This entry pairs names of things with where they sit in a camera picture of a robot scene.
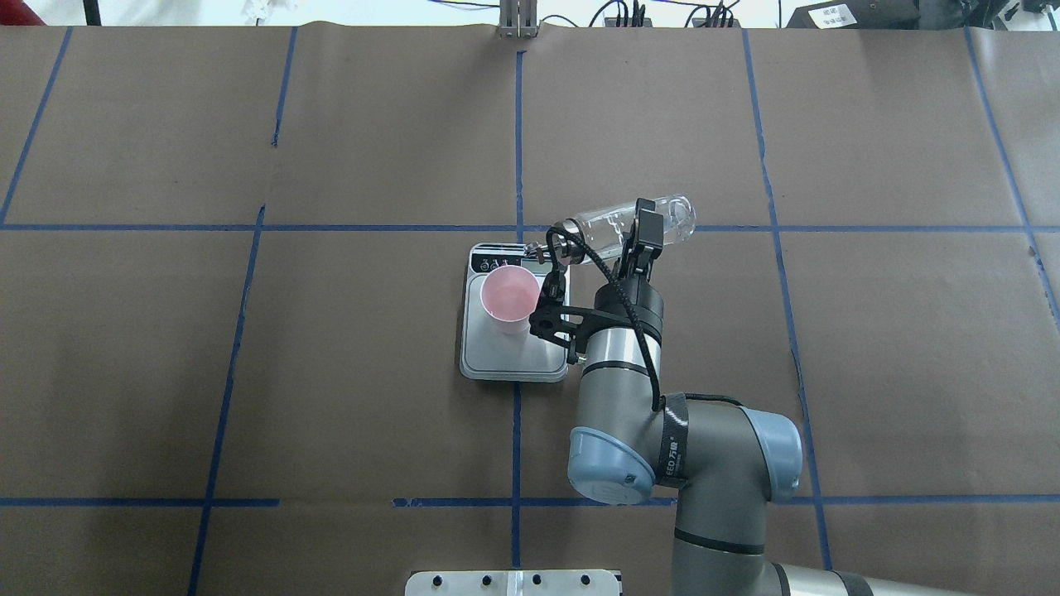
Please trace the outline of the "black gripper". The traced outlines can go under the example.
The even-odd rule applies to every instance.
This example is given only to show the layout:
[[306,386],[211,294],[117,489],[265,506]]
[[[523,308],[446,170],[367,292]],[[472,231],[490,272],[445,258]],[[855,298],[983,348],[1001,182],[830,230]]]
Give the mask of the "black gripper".
[[[654,200],[637,199],[634,206],[631,244],[629,240],[608,241],[601,249],[601,260],[610,265],[612,276],[624,290],[644,333],[662,334],[665,301],[651,286],[650,276],[665,247],[665,216],[656,211]],[[610,320],[598,318],[595,329],[633,328],[624,303],[610,283],[595,292],[595,310],[610,315]]]

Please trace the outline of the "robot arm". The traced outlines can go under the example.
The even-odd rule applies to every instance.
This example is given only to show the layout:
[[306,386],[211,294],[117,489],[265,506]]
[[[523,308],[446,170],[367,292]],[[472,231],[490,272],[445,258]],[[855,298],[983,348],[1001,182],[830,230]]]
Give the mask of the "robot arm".
[[681,195],[639,199],[564,220],[566,257],[605,268],[605,286],[571,332],[583,355],[567,475],[596,502],[643,504],[657,486],[678,491],[673,595],[935,595],[852,572],[807,569],[766,558],[766,509],[789,499],[802,472],[802,441],[787,416],[730,397],[662,393],[662,296],[650,276],[662,248],[692,234]]

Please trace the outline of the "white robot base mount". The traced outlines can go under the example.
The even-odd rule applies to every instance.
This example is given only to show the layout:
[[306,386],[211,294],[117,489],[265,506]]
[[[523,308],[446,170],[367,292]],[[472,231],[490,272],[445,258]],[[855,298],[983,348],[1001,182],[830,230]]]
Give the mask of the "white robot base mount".
[[405,595],[622,595],[613,569],[429,569],[416,572]]

